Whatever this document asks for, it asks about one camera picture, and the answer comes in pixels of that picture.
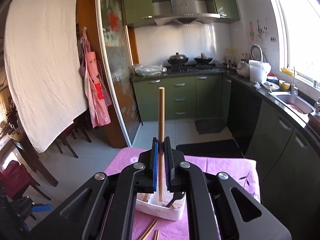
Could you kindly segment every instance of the red checkered apron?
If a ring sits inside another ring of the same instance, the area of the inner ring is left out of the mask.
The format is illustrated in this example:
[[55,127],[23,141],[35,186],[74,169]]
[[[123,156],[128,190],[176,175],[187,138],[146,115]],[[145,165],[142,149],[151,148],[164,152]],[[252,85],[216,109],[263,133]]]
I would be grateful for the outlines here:
[[82,38],[85,62],[84,90],[89,101],[91,123],[94,128],[111,122],[107,107],[112,105],[112,101],[98,71],[96,54],[90,49],[85,31]]

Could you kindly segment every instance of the gas stove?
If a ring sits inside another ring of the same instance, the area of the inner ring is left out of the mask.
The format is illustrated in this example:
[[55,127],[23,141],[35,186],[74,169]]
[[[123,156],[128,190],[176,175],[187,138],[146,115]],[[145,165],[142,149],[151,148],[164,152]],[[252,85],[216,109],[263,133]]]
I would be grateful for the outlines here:
[[216,69],[216,64],[183,64],[183,65],[173,65],[171,68],[167,68],[168,72],[171,73],[184,73],[184,72],[196,72],[199,70],[216,70],[217,72],[220,71]]

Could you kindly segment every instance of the stainless steel range hood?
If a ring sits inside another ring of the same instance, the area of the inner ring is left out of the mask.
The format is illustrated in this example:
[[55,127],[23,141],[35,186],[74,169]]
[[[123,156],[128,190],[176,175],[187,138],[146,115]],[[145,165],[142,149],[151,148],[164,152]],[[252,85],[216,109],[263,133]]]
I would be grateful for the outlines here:
[[220,18],[220,14],[216,13],[198,13],[195,0],[171,0],[171,5],[173,14],[154,17],[158,26],[190,23],[209,24]]

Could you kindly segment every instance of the floor mat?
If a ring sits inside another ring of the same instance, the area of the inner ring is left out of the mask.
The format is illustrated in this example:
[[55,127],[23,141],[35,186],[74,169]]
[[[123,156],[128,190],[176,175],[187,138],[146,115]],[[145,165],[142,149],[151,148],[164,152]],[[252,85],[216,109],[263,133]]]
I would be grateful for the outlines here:
[[219,133],[227,126],[220,118],[196,120],[195,125],[198,134]]
[[241,150],[232,139],[177,145],[176,149],[184,155],[215,157],[215,158],[243,158]]

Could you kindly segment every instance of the silver bolt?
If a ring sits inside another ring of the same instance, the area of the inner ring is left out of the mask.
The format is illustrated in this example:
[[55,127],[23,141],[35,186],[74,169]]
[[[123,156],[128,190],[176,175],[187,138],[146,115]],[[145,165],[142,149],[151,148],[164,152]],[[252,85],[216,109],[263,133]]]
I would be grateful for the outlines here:
[[225,172],[219,172],[218,177],[219,177],[220,179],[228,179],[228,178],[229,178],[229,175],[226,174]]
[[180,167],[182,167],[182,168],[190,168],[190,163],[188,163],[188,162],[180,162]]
[[98,172],[98,173],[96,173],[96,175],[94,176],[94,178],[95,178],[96,180],[103,180],[105,177],[106,177],[106,175],[105,175],[104,173],[102,173],[102,172]]
[[143,163],[135,163],[133,167],[137,170],[141,170],[144,167]]

